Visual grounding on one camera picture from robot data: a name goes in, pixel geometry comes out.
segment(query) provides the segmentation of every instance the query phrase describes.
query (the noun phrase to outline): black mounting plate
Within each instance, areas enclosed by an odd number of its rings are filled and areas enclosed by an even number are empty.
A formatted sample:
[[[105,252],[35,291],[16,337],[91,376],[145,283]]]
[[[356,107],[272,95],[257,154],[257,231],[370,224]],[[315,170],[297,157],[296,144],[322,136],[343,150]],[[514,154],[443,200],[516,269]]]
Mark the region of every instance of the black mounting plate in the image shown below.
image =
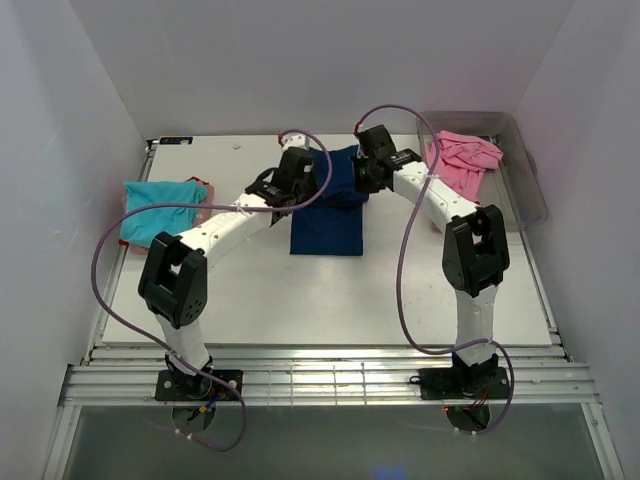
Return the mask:
[[[235,387],[240,394],[242,394],[242,378],[244,372],[242,370],[211,370],[211,375],[224,380],[229,383],[232,380],[236,382]],[[219,402],[236,402],[237,397],[230,393],[226,388],[218,384],[213,384],[213,393],[220,394]],[[158,381],[156,382],[156,394],[154,398],[158,402],[193,402],[196,401],[193,398],[187,396],[182,390],[180,390],[171,380],[171,374],[169,370],[162,370],[158,374]]]
[[[452,368],[421,368],[418,370],[419,380],[411,383],[420,385],[422,400],[460,400],[464,398],[460,388],[459,376]],[[509,396],[509,380],[507,371],[498,367],[495,373],[485,377],[473,385],[472,390],[478,393],[488,390],[487,400],[505,400]]]

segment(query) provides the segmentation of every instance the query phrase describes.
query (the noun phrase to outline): white table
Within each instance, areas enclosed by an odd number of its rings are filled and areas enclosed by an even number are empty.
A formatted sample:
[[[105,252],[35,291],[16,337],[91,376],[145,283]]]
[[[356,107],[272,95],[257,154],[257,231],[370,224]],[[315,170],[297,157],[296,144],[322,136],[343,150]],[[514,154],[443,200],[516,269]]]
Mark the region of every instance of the white table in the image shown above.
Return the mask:
[[[329,149],[354,143],[352,135],[322,135]],[[419,152],[415,135],[394,136],[398,148]],[[194,137],[191,145],[158,147],[149,181],[197,176],[212,183],[216,203],[228,204],[280,159],[275,136]],[[287,346],[398,346],[407,342],[398,323],[395,271],[412,205],[394,193],[372,195],[364,206],[363,257],[289,255],[291,219],[260,232],[223,258],[209,275],[203,312],[211,344]],[[550,338],[525,250],[509,233],[511,267],[496,300],[494,338],[513,346],[549,345]],[[414,338],[450,345],[456,336],[453,289],[441,268],[442,234],[419,217],[404,269],[404,304]],[[125,318],[161,336],[138,296],[145,257],[127,252],[113,300]],[[109,319],[106,344],[148,341]]]

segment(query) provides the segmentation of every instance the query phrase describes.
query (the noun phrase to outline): navy blue cloth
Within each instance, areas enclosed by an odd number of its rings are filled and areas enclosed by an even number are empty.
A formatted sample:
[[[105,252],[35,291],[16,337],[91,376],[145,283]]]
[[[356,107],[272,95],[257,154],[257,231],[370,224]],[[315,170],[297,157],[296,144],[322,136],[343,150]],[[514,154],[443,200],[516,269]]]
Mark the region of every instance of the navy blue cloth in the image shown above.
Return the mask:
[[[330,151],[333,175],[324,194],[307,208],[293,212],[292,255],[363,254],[362,204],[369,195],[356,193],[351,157],[357,146]],[[327,160],[320,150],[312,150],[318,188],[327,178]]]

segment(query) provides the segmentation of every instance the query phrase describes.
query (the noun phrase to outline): blue cloth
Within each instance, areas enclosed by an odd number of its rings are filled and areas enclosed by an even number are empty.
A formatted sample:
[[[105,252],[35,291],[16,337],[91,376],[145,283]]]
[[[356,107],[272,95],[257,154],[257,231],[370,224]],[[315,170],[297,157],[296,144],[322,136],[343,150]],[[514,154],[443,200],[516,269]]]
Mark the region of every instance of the blue cloth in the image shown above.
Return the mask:
[[[154,203],[200,203],[207,189],[195,180],[187,182],[124,182],[127,191],[127,212]],[[120,238],[143,247],[160,232],[177,235],[193,227],[195,208],[154,208],[127,218],[120,227]]]
[[[324,194],[307,208],[293,212],[291,222],[292,255],[363,254],[362,204],[369,195],[356,193],[351,157],[357,146],[329,152],[333,175]],[[327,178],[324,153],[312,150],[318,188]]]

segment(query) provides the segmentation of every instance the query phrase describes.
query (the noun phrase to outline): metal frame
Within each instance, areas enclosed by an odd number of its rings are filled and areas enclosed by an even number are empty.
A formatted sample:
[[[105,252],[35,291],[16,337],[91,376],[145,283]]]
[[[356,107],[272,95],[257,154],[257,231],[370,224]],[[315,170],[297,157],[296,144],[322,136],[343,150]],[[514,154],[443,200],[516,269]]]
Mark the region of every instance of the metal frame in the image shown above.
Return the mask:
[[[152,142],[147,150],[141,180],[148,176],[157,144]],[[586,364],[567,360],[526,232],[521,231],[521,236],[552,345],[507,346],[516,375],[514,403],[581,404],[604,477],[621,479],[622,469],[602,416],[596,385]],[[115,294],[125,253],[126,248],[119,248],[114,259],[105,287],[108,301]],[[63,477],[83,406],[167,405],[153,400],[165,352],[146,344],[105,345],[102,335],[107,320],[105,312],[97,312],[87,355],[80,366],[70,367],[67,372],[45,479]],[[209,352],[217,368],[245,371],[243,393],[249,406],[441,405],[442,401],[420,400],[418,387],[410,385],[408,379],[418,368],[450,364],[449,355],[426,357],[409,347],[209,346]]]

